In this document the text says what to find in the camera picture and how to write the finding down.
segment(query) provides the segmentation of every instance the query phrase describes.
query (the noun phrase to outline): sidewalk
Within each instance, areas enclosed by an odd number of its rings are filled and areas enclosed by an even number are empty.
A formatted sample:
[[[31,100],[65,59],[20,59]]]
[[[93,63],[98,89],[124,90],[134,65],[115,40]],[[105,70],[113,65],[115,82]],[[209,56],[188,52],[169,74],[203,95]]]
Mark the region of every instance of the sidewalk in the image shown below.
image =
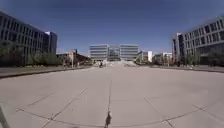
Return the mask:
[[[175,66],[175,67],[168,67],[168,66],[155,67],[155,66],[152,66],[151,68],[224,73],[224,67],[208,67],[208,66],[204,66],[204,65],[195,66],[195,67],[186,67],[186,66],[185,67],[177,67],[177,66]]]
[[[34,75],[50,72],[60,72],[68,70],[78,70],[89,68],[90,66],[80,66],[78,68],[64,68],[64,67],[36,67],[36,68],[0,68],[0,79],[9,77],[18,77],[25,75]]]

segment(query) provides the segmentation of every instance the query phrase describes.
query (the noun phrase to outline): building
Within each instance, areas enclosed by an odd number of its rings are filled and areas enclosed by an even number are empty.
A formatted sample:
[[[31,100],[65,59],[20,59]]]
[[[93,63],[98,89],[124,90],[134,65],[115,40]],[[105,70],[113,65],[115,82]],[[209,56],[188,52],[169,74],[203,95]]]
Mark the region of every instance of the building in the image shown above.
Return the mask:
[[[138,45],[121,44],[120,59],[126,61],[136,60],[138,54]]]
[[[108,48],[108,61],[120,61],[120,47],[119,46],[109,46]]]
[[[84,62],[90,60],[89,57],[81,55],[78,53],[77,49],[70,50],[66,53],[57,53],[57,58],[63,59],[63,61],[67,61],[66,63],[76,65],[78,62]]]
[[[137,45],[121,44],[119,46],[109,46],[103,44],[89,47],[90,58],[96,61],[133,61],[137,58],[137,53]]]
[[[152,62],[152,51],[140,51],[138,52],[137,58],[139,58],[140,62]]]
[[[173,62],[184,62],[185,52],[184,52],[184,39],[181,33],[177,33],[172,40],[172,57]]]
[[[209,52],[214,48],[224,49],[224,16],[216,17],[187,32],[182,33],[185,58],[194,57],[201,64],[208,63]]]
[[[57,35],[55,33],[43,32],[3,12],[0,12],[0,42],[12,42],[22,48],[25,64],[28,55],[36,52],[56,55]]]
[[[162,52],[153,56],[153,62],[158,64],[169,64],[171,63],[171,59],[172,53],[169,52]]]
[[[90,58],[96,61],[106,60],[108,55],[108,45],[92,45],[89,46]]]

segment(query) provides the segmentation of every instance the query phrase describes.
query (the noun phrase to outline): blue sky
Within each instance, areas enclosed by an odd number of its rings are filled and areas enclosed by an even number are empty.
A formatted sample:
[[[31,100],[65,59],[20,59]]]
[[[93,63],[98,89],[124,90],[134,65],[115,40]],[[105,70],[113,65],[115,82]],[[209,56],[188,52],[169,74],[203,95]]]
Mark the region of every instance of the blue sky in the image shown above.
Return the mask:
[[[171,37],[224,14],[224,0],[0,0],[0,10],[58,35],[59,51],[138,44],[171,51]]]

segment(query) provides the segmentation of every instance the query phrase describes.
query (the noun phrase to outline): central building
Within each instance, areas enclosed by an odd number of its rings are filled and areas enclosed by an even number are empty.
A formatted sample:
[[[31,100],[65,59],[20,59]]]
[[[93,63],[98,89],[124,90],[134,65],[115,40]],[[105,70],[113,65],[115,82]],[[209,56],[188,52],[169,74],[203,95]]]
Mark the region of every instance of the central building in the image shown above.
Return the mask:
[[[95,61],[133,61],[138,54],[138,45],[120,44],[109,46],[107,44],[91,45],[89,47],[90,58]]]

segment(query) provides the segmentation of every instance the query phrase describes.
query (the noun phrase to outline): paved plaza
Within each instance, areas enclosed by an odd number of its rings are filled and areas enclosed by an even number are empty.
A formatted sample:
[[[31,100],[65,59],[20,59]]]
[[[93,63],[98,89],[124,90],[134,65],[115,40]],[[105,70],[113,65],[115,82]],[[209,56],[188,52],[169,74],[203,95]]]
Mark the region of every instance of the paved plaza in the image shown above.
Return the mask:
[[[109,66],[0,80],[11,128],[223,128],[224,74]]]

